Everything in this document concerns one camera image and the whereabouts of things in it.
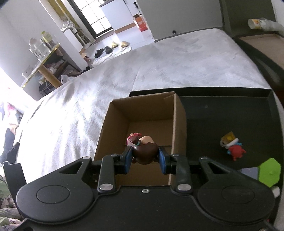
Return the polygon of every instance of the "toy figure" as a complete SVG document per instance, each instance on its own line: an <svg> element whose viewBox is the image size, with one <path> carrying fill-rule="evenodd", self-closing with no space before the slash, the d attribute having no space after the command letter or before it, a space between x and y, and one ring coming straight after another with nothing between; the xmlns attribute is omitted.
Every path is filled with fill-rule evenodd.
<svg viewBox="0 0 284 231"><path fill-rule="evenodd" d="M158 145L150 136L143 136L140 133L131 133L126 144L133 147L133 163L150 164L158 156Z"/></svg>
<svg viewBox="0 0 284 231"><path fill-rule="evenodd" d="M221 138L220 146L228 149L227 154L231 155L233 160L242 158L243 153L246 151L242 148L242 143L239 143L239 139L235 137L233 132L229 132Z"/></svg>
<svg viewBox="0 0 284 231"><path fill-rule="evenodd" d="M237 158L242 158L243 153L246 153L242 146L238 144L229 147L228 150L231 152L231 156L234 161L236 161Z"/></svg>

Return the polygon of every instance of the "cardboard box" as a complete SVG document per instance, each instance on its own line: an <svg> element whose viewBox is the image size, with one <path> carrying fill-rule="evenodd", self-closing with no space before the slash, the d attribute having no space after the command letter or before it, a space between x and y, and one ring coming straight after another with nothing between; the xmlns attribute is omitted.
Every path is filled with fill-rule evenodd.
<svg viewBox="0 0 284 231"><path fill-rule="evenodd" d="M81 55L81 54L85 53L85 51L86 51L86 49L83 47L83 48L80 50L79 54Z"/></svg>
<svg viewBox="0 0 284 231"><path fill-rule="evenodd" d="M168 154L186 154L186 115L174 92L133 96L110 102L102 126L95 160L121 154L130 133L151 136ZM168 185L169 175L161 173L159 163L131 164L127 175L117 175L119 185Z"/></svg>
<svg viewBox="0 0 284 231"><path fill-rule="evenodd" d="M145 30L148 30L148 27L147 27L146 23L144 22L144 20L143 20L143 18L141 16L136 14L133 17L134 17L134 23L140 29L141 32L145 31Z"/></svg>

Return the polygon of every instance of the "green hexagon block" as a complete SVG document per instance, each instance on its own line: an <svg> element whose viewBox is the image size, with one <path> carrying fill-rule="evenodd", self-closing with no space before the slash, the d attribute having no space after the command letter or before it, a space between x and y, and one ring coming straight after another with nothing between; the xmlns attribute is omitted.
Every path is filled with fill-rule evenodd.
<svg viewBox="0 0 284 231"><path fill-rule="evenodd" d="M263 162L258 168L258 180L268 187L272 187L280 180L281 165L274 158Z"/></svg>

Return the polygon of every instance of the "door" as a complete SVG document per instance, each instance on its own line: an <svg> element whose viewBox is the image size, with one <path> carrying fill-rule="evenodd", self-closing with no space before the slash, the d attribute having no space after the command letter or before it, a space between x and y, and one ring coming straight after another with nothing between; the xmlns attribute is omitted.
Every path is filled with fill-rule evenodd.
<svg viewBox="0 0 284 231"><path fill-rule="evenodd" d="M223 26L219 0L136 0L155 40Z"/></svg>
<svg viewBox="0 0 284 231"><path fill-rule="evenodd" d="M82 22L94 38L112 30L112 27L100 9L103 0L68 0Z"/></svg>

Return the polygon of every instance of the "shoe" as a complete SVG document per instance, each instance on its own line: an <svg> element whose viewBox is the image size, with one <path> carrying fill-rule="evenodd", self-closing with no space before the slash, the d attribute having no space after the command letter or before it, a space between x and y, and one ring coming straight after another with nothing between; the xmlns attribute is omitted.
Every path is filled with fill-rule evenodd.
<svg viewBox="0 0 284 231"><path fill-rule="evenodd" d="M118 44L116 42L112 42L111 48L113 49L113 48L116 48L116 47L118 47Z"/></svg>
<svg viewBox="0 0 284 231"><path fill-rule="evenodd" d="M100 57L102 55L102 53L104 52L104 49L100 49L100 50L96 50L96 53L95 53L95 58L97 59L98 57Z"/></svg>
<svg viewBox="0 0 284 231"><path fill-rule="evenodd" d="M122 41L121 42L121 48L124 48L124 47L128 47L129 46L129 43L128 42L125 42L125 41Z"/></svg>
<svg viewBox="0 0 284 231"><path fill-rule="evenodd" d="M110 47L106 46L105 47L105 52L108 55L108 54L112 53L112 49Z"/></svg>

